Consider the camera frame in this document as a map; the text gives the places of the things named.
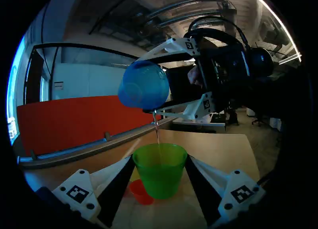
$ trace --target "ceiling light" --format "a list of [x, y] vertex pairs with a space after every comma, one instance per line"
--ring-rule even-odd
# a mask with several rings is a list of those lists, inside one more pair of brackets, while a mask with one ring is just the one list
[[269, 12], [271, 12], [271, 14], [275, 17], [275, 19], [280, 23], [281, 27], [284, 29], [285, 33], [287, 34], [291, 44], [293, 45], [295, 51], [296, 51], [296, 57], [298, 57], [299, 61], [301, 62], [301, 54], [300, 52], [298, 51], [290, 33], [288, 32], [286, 26], [283, 24], [283, 22], [280, 20], [280, 18], [278, 18], [278, 16], [274, 13], [274, 11], [271, 10], [271, 8], [263, 1], [263, 0], [259, 0], [268, 10]]
[[292, 55], [292, 56], [290, 56], [288, 58], [283, 59], [282, 61], [279, 61], [278, 63], [279, 63], [279, 65], [281, 65], [281, 64], [284, 64], [284, 63], [289, 62], [291, 60], [294, 60], [294, 59], [296, 59], [298, 57], [301, 57], [301, 55], [297, 56], [297, 54], [294, 54], [294, 55]]

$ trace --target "orange wall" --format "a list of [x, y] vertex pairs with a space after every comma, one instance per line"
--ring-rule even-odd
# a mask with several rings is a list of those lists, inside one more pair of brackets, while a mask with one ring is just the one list
[[81, 97], [17, 107], [27, 155], [60, 151], [119, 134], [153, 121], [151, 114], [125, 107], [117, 96]]

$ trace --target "glass wall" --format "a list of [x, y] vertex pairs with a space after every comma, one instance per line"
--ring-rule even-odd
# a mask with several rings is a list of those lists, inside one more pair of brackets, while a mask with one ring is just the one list
[[16, 103], [14, 98], [14, 93], [16, 89], [16, 80], [19, 65], [21, 62], [21, 57], [25, 48], [24, 37], [22, 38], [19, 47], [17, 49], [16, 55], [11, 67], [11, 72], [8, 81], [8, 91], [7, 91], [7, 121], [8, 121], [8, 132], [10, 139], [13, 140], [17, 135], [16, 126]]

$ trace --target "ceiling pipe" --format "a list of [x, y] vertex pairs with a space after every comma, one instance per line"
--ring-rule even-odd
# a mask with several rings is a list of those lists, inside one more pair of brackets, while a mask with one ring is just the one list
[[153, 19], [154, 17], [157, 17], [157, 16], [159, 16], [167, 11], [175, 10], [175, 9], [189, 6], [189, 5], [193, 5], [193, 4], [199, 4], [202, 2], [223, 2], [226, 4], [231, 4], [231, 6], [233, 8], [235, 8], [235, 6], [229, 0], [184, 0], [181, 2], [174, 3], [174, 4], [170, 4], [162, 9], [159, 9], [155, 12], [152, 12], [146, 16], [146, 19]]
[[192, 12], [186, 15], [182, 15], [182, 16], [176, 16], [172, 19], [169, 19], [163, 23], [160, 23], [157, 25], [157, 28], [164, 28], [166, 26], [169, 26], [173, 23], [178, 23], [181, 21], [185, 21], [185, 20], [189, 20], [189, 19], [194, 19], [194, 18], [198, 18], [198, 17], [203, 17], [203, 16], [217, 16], [217, 15], [221, 15], [222, 12], [220, 10], [208, 10], [208, 11], [199, 11], [199, 12]]
[[224, 21], [221, 20], [203, 20], [198, 23], [195, 23], [192, 29], [202, 28], [202, 27], [211, 27], [211, 26], [220, 26], [224, 25]]

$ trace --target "white wall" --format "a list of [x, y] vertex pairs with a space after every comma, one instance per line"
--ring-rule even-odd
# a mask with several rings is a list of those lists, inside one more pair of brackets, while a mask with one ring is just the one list
[[117, 95], [125, 69], [90, 64], [56, 64], [53, 82], [63, 82], [63, 90], [52, 86], [52, 99]]

